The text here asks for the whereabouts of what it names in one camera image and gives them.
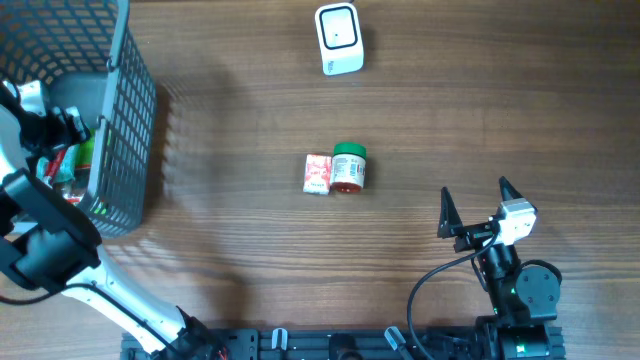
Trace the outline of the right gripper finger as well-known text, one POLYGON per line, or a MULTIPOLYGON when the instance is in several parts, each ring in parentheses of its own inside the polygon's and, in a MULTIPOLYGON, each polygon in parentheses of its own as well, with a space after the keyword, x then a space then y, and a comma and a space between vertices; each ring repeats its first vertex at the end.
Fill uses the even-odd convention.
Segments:
POLYGON ((437 235, 440 238, 458 236, 462 232, 463 223, 455 207, 447 187, 441 189, 441 211, 437 235))
POLYGON ((509 180, 502 176, 499 178, 500 193, 503 201, 522 199, 523 195, 515 189, 509 180))

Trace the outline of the red stick sachet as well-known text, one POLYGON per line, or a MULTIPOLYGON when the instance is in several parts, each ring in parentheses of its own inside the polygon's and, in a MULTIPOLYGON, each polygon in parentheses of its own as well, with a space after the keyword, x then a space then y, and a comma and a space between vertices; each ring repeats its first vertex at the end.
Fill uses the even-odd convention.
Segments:
POLYGON ((61 150, 56 155, 56 157, 48 163, 44 177, 43 177, 43 181, 46 185, 51 186, 53 184, 53 180, 60 170, 60 167, 64 161, 66 153, 67 153, 66 149, 61 150))

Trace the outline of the green candy bag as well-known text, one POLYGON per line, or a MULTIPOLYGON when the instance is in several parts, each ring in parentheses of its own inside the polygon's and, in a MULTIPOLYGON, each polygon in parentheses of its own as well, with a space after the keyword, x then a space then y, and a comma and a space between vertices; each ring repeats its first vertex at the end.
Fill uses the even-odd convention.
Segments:
POLYGON ((56 175, 56 186, 63 198, 77 205, 87 192, 95 146, 95 132, 79 145, 67 149, 56 175))

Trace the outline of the green lid jar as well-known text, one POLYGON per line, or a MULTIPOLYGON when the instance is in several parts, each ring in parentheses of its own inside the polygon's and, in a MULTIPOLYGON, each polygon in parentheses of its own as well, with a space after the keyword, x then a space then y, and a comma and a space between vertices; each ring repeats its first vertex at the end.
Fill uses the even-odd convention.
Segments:
POLYGON ((364 187, 366 148, 354 142, 334 146, 331 168, 331 189, 342 193, 357 193, 364 187))

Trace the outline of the red white tissue packet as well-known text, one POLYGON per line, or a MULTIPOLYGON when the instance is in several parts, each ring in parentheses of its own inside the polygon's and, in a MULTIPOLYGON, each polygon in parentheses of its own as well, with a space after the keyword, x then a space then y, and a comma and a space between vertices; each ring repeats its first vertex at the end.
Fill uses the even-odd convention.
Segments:
POLYGON ((308 194, 328 195, 330 192, 332 158, 308 154, 305 162, 303 191, 308 194))

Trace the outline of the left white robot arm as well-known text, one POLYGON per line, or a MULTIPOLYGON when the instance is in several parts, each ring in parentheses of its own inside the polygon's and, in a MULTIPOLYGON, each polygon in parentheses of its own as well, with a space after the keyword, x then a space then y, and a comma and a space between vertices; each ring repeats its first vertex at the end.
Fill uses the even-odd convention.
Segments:
POLYGON ((153 359, 216 359, 222 342, 196 318, 137 284, 106 253, 87 215, 29 169, 91 137, 75 107, 51 105, 40 81, 1 78, 1 233, 26 213, 36 224, 1 241, 1 271, 26 290, 63 295, 132 335, 153 359))

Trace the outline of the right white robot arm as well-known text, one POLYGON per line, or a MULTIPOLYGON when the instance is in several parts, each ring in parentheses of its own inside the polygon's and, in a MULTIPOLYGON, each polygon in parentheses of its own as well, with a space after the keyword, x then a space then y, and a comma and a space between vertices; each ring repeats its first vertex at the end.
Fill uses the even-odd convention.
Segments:
POLYGON ((529 236, 537 208, 504 177, 502 201, 483 223, 465 225, 447 188, 441 189, 440 238, 453 238, 454 251, 471 251, 474 272, 488 293, 494 313, 480 316, 471 352, 478 359, 564 359, 557 319, 562 275, 543 260, 523 261, 515 244, 529 236))

